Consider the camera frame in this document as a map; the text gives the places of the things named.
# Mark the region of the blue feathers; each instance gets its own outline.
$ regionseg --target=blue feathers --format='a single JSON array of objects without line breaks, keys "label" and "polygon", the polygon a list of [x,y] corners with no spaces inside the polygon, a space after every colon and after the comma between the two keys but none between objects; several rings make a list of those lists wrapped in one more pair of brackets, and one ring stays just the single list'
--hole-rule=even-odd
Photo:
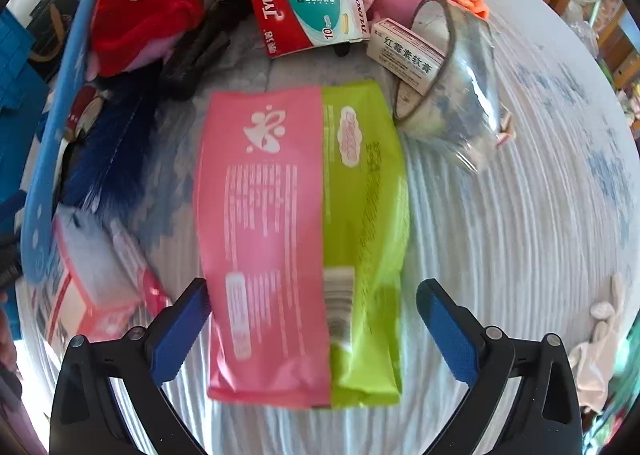
[{"label": "blue feathers", "polygon": [[156,126],[162,63],[102,80],[110,95],[63,182],[62,204],[126,214],[143,193],[142,170]]}]

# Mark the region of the barcode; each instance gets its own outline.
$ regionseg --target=barcode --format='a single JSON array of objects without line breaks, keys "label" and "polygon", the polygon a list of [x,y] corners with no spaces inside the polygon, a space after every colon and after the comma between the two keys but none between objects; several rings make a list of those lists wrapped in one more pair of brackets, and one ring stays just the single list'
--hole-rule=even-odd
[{"label": "barcode", "polygon": [[236,271],[226,273],[225,286],[234,354],[238,361],[249,359],[252,354],[251,331],[244,274]]},{"label": "barcode", "polygon": [[326,267],[324,278],[324,306],[331,343],[351,349],[351,314],[353,312],[353,267]]}]

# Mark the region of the lime green wet wipes package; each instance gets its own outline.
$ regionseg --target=lime green wet wipes package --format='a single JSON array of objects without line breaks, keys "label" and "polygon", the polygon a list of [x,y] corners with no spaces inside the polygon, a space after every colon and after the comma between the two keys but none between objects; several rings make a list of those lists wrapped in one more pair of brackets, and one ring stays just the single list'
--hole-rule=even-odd
[{"label": "lime green wet wipes package", "polygon": [[377,83],[323,88],[322,104],[331,406],[394,405],[402,391],[400,271],[409,234],[402,149]]}]

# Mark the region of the white bed sheet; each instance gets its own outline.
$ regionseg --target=white bed sheet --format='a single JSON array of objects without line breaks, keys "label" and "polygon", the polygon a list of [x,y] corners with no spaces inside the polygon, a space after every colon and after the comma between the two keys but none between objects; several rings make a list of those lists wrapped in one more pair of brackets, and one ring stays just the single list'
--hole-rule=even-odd
[{"label": "white bed sheet", "polygon": [[[301,412],[213,402],[205,392],[205,327],[164,390],[208,453],[422,453],[466,390],[415,310],[415,289],[425,278],[437,278],[482,324],[523,339],[556,332],[569,349],[590,336],[590,305],[609,297],[609,277],[620,272],[627,287],[623,330],[630,327],[640,306],[640,161],[623,112],[587,50],[541,0],[486,2],[501,99],[516,117],[518,137],[480,177],[401,138],[412,233],[402,277],[400,405]],[[247,21],[198,95],[162,108],[146,196],[130,228],[173,297],[201,274],[191,194],[210,94],[372,78],[391,105],[394,80],[364,49],[354,46],[343,59],[326,48],[269,61],[255,23]],[[24,289],[19,301],[25,341],[50,402],[57,369],[37,337]],[[510,384],[506,395],[514,390]],[[478,453],[497,438],[509,403],[498,407]],[[124,414],[141,447],[153,453],[130,406]]]}]

